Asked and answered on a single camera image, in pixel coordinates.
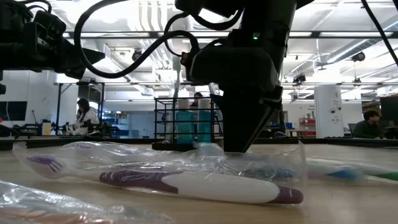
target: bottle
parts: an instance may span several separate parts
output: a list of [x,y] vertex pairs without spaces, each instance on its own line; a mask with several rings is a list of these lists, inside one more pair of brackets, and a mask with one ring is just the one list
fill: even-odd
[[187,122],[176,122],[175,133],[177,137],[177,143],[180,144],[192,144],[195,140],[195,125],[193,118],[193,112],[189,110],[189,99],[179,99],[178,108],[183,111],[178,111],[175,114],[176,121],[187,121]]
[[208,133],[208,134],[198,134],[198,142],[211,142],[211,112],[210,112],[210,99],[200,99],[199,100],[199,113],[198,121],[208,121],[208,122],[198,122],[198,133]]

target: dark jacket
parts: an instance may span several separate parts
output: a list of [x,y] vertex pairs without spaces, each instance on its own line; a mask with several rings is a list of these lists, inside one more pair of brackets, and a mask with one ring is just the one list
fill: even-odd
[[368,121],[361,121],[356,124],[354,128],[354,138],[368,138],[374,139],[377,137],[382,138],[382,131],[377,124],[370,124]]

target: laboratory workbench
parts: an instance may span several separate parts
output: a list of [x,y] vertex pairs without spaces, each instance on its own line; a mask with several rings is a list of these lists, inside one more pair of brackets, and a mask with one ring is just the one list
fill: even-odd
[[[254,145],[253,151],[295,148],[297,145]],[[36,148],[50,152],[53,148]],[[372,161],[396,162],[398,150],[370,149],[327,144],[306,145],[307,157],[345,157]],[[11,151],[0,152],[0,179],[15,184],[80,198],[105,207],[139,206],[164,213],[177,223],[397,223],[398,185],[368,182],[363,185],[325,180],[309,180],[303,204],[260,206],[211,202],[192,198],[153,195],[116,189],[91,182],[67,182],[39,177],[20,164]]]

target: table surface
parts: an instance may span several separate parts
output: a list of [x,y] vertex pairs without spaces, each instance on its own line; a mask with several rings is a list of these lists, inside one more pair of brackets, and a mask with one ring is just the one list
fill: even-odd
[[[293,145],[255,145],[263,151],[292,148]],[[307,145],[307,157],[346,157],[395,162],[398,150],[360,147]],[[89,182],[65,182],[39,177],[20,164],[11,151],[0,152],[0,179],[15,184],[77,197],[105,207],[140,206],[164,213],[178,223],[397,223],[398,185],[369,182],[309,180],[305,201],[299,206],[260,206],[209,202],[192,198],[153,195],[107,187]]]

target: ceiling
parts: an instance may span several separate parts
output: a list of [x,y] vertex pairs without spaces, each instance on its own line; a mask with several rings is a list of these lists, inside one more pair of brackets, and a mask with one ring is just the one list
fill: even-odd
[[[99,0],[80,1],[50,1],[53,6],[53,13],[63,20],[70,34],[73,33],[75,23],[80,14]],[[387,31],[398,31],[396,22],[398,12],[392,1],[368,0],[373,13],[380,24]],[[96,12],[87,21],[83,28],[83,46],[89,49],[103,51],[104,45],[109,47],[111,56],[109,62],[96,65],[102,70],[116,71],[124,69],[132,64],[131,56],[136,49],[143,51],[150,46],[154,39],[137,39],[137,36],[145,35],[142,32],[156,31],[163,32],[165,23],[175,14],[180,13],[174,7],[173,0],[133,0],[108,6]],[[203,12],[205,19],[213,22],[225,21],[210,12]],[[175,22],[172,30],[206,31],[203,27],[193,21],[192,18],[180,19]],[[313,32],[330,31],[329,35],[344,36],[342,31],[368,32],[377,31],[370,20],[365,9],[362,8],[360,0],[314,0],[313,3],[299,9],[294,17],[292,33],[295,31]],[[113,38],[110,32],[119,32],[120,38]],[[214,35],[228,35],[225,32],[212,32]],[[392,57],[387,53],[386,46],[380,40],[361,37],[362,34],[350,33],[350,36],[357,35],[358,38],[347,39],[345,37],[336,39],[317,39],[291,37],[289,40],[289,53],[284,60],[281,79],[283,82],[292,82],[299,74],[305,74],[307,82],[352,82],[355,77],[361,78],[362,82],[381,82],[393,80],[398,74]],[[211,39],[202,38],[200,42],[209,42]],[[398,48],[398,39],[390,40],[393,49]],[[186,52],[190,44],[184,39],[172,39],[172,48],[176,52]],[[352,52],[363,51],[366,59],[363,62],[347,60]],[[319,70],[317,62],[334,62]],[[100,82],[173,82],[176,75],[168,73],[165,68],[172,68],[172,55],[164,45],[161,45],[150,58],[148,58],[135,72],[126,78],[118,80],[105,80],[87,72],[86,77],[95,78]],[[164,91],[167,86],[156,88],[155,91]],[[361,89],[361,93],[369,93],[377,86],[367,86]],[[313,86],[305,91],[313,92]],[[107,91],[138,91],[132,86],[109,86]]]

